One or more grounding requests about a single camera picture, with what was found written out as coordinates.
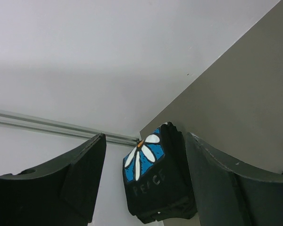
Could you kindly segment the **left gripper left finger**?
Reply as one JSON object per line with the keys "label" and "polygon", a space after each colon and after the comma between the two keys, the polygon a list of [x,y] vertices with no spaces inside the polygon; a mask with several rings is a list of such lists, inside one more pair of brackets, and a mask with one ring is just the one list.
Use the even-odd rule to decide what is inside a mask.
{"label": "left gripper left finger", "polygon": [[106,147],[99,133],[43,164],[0,176],[0,226],[91,223]]}

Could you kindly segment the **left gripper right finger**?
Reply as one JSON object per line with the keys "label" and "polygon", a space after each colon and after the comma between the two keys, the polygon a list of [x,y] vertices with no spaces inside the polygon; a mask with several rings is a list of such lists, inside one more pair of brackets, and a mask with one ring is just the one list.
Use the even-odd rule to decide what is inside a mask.
{"label": "left gripper right finger", "polygon": [[283,172],[247,164],[193,133],[186,155],[202,226],[283,226]]}

